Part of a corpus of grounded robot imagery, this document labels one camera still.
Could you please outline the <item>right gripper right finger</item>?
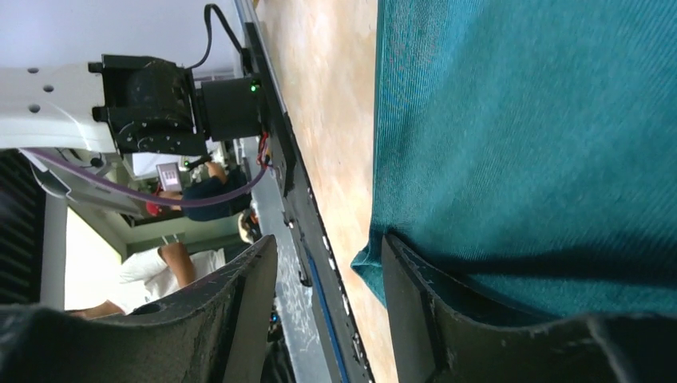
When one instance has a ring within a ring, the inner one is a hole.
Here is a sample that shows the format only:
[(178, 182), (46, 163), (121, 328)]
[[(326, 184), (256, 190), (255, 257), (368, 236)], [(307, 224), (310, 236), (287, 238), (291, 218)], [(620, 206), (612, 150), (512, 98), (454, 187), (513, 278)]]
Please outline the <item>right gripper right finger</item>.
[(394, 235), (382, 272), (403, 382), (673, 382), (676, 318), (582, 314), (551, 320), (489, 298)]

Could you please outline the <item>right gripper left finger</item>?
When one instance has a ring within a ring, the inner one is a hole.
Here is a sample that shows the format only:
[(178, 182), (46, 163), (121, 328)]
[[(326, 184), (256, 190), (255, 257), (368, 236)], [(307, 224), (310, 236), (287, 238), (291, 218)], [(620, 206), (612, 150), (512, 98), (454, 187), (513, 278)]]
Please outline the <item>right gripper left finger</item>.
[(1, 309), (4, 382), (257, 382), (277, 273), (267, 235), (225, 267), (128, 315)]

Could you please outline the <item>teal cloth napkin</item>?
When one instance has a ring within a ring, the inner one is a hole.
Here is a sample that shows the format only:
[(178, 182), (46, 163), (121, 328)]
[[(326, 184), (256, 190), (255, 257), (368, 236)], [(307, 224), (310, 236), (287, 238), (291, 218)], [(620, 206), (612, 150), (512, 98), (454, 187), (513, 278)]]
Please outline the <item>teal cloth napkin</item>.
[(370, 234), (546, 318), (676, 311), (676, 4), (381, 1)]

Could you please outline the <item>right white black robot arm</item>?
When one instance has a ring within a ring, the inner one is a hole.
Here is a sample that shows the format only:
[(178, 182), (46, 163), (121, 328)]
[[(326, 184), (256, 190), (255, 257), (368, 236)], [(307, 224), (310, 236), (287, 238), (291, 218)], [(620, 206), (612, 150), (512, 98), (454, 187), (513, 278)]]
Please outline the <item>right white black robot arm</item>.
[[(336, 382), (372, 379), (291, 122), (260, 55), (240, 79), (197, 84), (156, 57), (10, 69), (1, 76), (1, 146), (24, 155), (50, 193), (130, 215), (136, 194), (76, 151), (203, 155), (207, 139), (260, 136), (310, 276)], [(549, 320), (488, 298), (384, 240), (386, 290), (406, 382), (673, 382), (676, 318), (587, 314)], [(257, 382), (279, 245), (267, 235), (226, 267), (129, 316), (83, 321), (50, 309), (1, 311), (4, 382)]]

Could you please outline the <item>person in white shirt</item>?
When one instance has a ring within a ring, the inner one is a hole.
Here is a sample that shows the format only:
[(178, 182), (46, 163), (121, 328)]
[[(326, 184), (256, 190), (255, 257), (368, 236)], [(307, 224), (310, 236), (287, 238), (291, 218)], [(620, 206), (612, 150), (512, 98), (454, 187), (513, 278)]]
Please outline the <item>person in white shirt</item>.
[(131, 314), (141, 306), (181, 290), (227, 263), (221, 249), (188, 252), (183, 243), (169, 243), (137, 252), (119, 268), (116, 282), (103, 303), (67, 313), (85, 319)]

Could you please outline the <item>person in dark shirt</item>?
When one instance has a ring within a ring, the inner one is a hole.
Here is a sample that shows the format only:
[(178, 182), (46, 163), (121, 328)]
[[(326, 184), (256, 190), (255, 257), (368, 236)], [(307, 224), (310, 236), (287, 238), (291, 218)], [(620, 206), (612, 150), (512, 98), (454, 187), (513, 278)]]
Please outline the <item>person in dark shirt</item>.
[[(248, 182), (246, 173), (237, 164), (233, 167), (229, 165), (228, 169), (213, 161), (208, 161), (204, 165), (208, 168), (209, 177), (207, 179), (186, 187), (182, 192), (164, 191), (159, 186), (155, 195), (165, 199), (202, 200), (228, 194), (245, 186)], [(145, 207), (151, 216), (163, 215), (170, 211), (181, 211), (182, 215), (191, 221), (207, 222), (238, 215), (251, 206), (251, 201), (251, 194), (245, 193), (229, 201), (203, 207), (159, 205), (152, 202), (147, 202)]]

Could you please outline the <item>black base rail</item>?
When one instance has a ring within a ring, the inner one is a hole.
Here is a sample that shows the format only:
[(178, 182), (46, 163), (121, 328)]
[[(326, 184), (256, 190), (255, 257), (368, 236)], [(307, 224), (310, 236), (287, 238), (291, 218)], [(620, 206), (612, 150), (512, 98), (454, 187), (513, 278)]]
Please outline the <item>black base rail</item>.
[(335, 254), (299, 149), (272, 45), (249, 1), (235, 3), (245, 43), (260, 75), (270, 118), (270, 167), (254, 189), (263, 231), (276, 237), (278, 309), (298, 382), (372, 382), (374, 376), (354, 320)]

